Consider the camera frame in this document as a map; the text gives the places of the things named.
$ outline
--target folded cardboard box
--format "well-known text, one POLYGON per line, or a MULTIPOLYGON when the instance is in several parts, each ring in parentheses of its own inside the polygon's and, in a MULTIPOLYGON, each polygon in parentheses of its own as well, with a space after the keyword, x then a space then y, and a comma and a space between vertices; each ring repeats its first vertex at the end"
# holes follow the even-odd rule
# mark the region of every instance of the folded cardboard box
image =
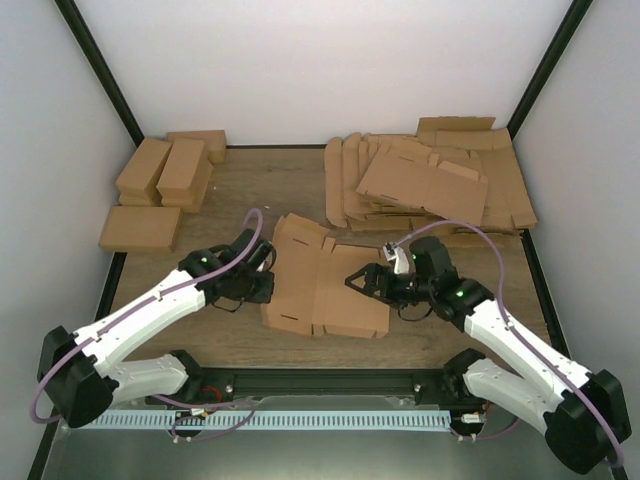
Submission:
POLYGON ((111 252, 171 253, 182 212, 167 207, 113 207, 99 245, 111 252))
POLYGON ((224 163, 227 155, 227 137, 224 130, 200 130, 195 132, 169 132, 167 141, 174 142, 176 138, 189 138, 191 140, 202 140, 207 145, 209 151, 209 161, 214 163, 224 163))
POLYGON ((480 225, 489 182, 477 171, 426 151, 407 154, 380 147, 358 193, 443 218, 480 225))
POLYGON ((160 205, 156 189, 171 143, 145 138, 116 180, 123 205, 160 205))
POLYGON ((273 244, 275 287, 262 305, 266 326, 301 335, 382 337, 389 331, 389 307, 344 284, 371 262, 383 262, 380 250, 336 245, 329 229, 289 214, 278 221, 273 244))
POLYGON ((213 165, 204 162, 202 172, 195 179, 196 186, 193 196, 188 199, 163 198, 162 205, 165 207, 180 207, 184 213, 198 213, 204 203, 212 172, 213 165))
POLYGON ((197 194, 197 180, 205 172, 207 163, 204 141, 176 138, 157 185, 163 204, 165 199, 192 201, 197 194))

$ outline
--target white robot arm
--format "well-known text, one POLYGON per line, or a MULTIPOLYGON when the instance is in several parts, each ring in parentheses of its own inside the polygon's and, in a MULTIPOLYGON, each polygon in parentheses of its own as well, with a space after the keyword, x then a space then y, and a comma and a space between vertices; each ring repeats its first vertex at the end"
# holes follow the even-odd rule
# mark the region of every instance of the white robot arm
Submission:
POLYGON ((270 266, 265 267, 275 251, 259 237, 252 244, 254 235, 246 229, 231 245, 192 252, 158 285, 108 317, 73 333, 57 327, 45 336, 38 381, 50 376, 44 391, 70 427, 86 425, 109 406, 134 398, 178 394, 189 401, 200 391, 201 368, 183 350, 154 360, 124 359, 172 323, 216 306, 222 297, 239 305, 268 303, 274 280, 270 266), (198 281, 225 266, 224 274, 198 281), (74 350, 60 366, 61 358, 74 350))
POLYGON ((486 399, 510 411, 543 434, 554 454, 578 473, 602 461, 612 443, 584 399, 566 382, 600 412, 618 442, 631 435, 622 386, 611 373, 594 374, 570 360, 506 310, 505 321, 493 294, 475 280, 460 278, 436 237, 419 238, 409 250, 414 272, 409 271, 404 251, 387 244, 383 253, 392 267, 369 264, 345 284, 399 312, 407 305, 428 303, 438 317, 489 347, 513 369, 505 370, 473 349, 461 352, 445 364, 446 383, 454 396, 486 399))

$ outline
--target wooden surface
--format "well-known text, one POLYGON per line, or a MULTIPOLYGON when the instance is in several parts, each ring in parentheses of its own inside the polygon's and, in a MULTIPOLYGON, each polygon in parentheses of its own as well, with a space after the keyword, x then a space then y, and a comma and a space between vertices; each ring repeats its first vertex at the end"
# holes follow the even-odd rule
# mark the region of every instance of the wooden surface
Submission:
MULTIPOLYGON (((289 212, 328 225, 324 215, 323 150, 229 150, 227 163, 215 166, 202 211, 184 216, 176 252, 127 256, 113 309, 157 284, 190 251, 231 242, 251 207, 264 212, 263 234, 267 238, 271 238, 277 219, 289 212)), ((336 229, 333 234, 348 243, 381 246, 403 232, 336 229)), ((548 341, 524 252, 517 239, 510 240, 501 248, 507 269, 506 306, 548 341)), ((461 275, 476 278, 495 290, 497 262, 489 248, 450 248, 450 254, 461 275)), ((205 366, 436 368, 468 347, 488 353, 480 343, 435 316, 410 323, 394 313, 390 332, 381 339, 331 335, 310 338, 264 327, 258 306, 246 304, 234 314, 204 308, 156 335, 132 358, 153 358, 185 349, 205 366)))

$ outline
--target flattened cardboard box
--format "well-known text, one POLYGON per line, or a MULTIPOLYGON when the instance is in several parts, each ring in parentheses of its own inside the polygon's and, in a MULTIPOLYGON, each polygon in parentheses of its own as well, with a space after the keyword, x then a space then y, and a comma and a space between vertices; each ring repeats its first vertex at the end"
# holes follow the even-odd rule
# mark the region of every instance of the flattened cardboard box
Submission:
POLYGON ((506 128, 490 130, 493 120, 478 117, 421 118, 417 136, 421 143, 433 146, 434 151, 446 149, 440 150, 441 159, 443 156, 449 157, 448 160, 458 165, 465 165, 464 159, 453 160, 452 149, 472 150, 472 165, 469 167, 489 179, 481 223, 485 230, 508 232, 531 228, 537 223, 537 218, 527 194, 511 137, 506 128))
POLYGON ((336 245, 328 233, 294 214, 280 218, 273 237, 276 281, 271 302, 261 307, 263 323, 301 335, 386 335, 389 307, 344 284, 366 264, 382 261, 379 250, 336 245))
POLYGON ((212 164, 224 163, 227 155, 227 136, 224 130, 200 130, 195 132, 169 132, 167 142, 173 142, 176 138, 189 138, 191 140, 203 140, 209 150, 209 161, 212 164))
POLYGON ((409 208, 423 208, 444 218, 480 225, 488 180, 473 169, 439 162, 432 155, 401 158, 378 150, 358 193, 409 208))

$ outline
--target black frame edge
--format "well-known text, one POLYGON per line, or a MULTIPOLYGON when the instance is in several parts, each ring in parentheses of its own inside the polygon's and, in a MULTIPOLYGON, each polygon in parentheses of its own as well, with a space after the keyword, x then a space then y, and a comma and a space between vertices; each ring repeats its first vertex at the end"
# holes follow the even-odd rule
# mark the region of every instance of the black frame edge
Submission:
POLYGON ((96 77, 98 77, 98 80, 102 84, 109 100, 111 100, 113 107, 116 109, 116 112, 118 112, 120 120, 122 120, 122 124, 129 132, 133 143, 135 143, 136 146, 140 145, 142 140, 144 140, 142 130, 133 116, 133 112, 129 108, 129 104, 124 98, 116 79, 113 77, 109 65, 107 65, 107 62, 102 56, 102 52, 100 52, 98 45, 93 39, 89 27, 87 27, 84 18, 82 18, 76 2, 74 2, 74 0, 55 0, 55 2, 67 25, 69 25, 71 33, 73 33, 78 45, 87 57, 96 77))
POLYGON ((527 118, 529 111, 547 83, 551 72, 556 67, 558 60, 560 60, 592 2, 593 0, 573 0, 569 6, 538 68, 536 68, 533 77, 531 77, 529 85, 527 85, 522 98, 518 102, 518 106, 514 110, 511 119, 509 119, 507 129, 511 134, 511 138, 514 138, 520 127, 522 127, 525 118, 527 118))

